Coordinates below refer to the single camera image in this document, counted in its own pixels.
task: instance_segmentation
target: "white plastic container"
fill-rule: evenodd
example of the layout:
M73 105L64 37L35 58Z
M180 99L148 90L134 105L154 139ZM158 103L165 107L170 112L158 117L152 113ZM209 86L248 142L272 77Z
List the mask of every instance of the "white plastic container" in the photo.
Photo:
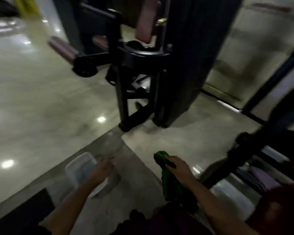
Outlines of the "white plastic container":
M75 188L79 187L93 172L97 160L86 152L75 158L65 167L65 173L71 180ZM101 191L108 184L108 178L104 180L99 186L97 186L88 196L89 198L94 197L99 191Z

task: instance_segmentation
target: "green towel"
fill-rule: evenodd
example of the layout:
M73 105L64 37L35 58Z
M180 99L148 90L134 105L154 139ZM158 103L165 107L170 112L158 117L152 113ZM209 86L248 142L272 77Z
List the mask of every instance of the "green towel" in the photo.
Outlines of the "green towel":
M189 213L193 214L198 209L196 197L193 193L183 186L175 177L175 175L166 168L166 164L175 166L164 157L169 156L166 151L159 151L154 154L154 160L162 169L162 188L163 196L166 201L178 202Z

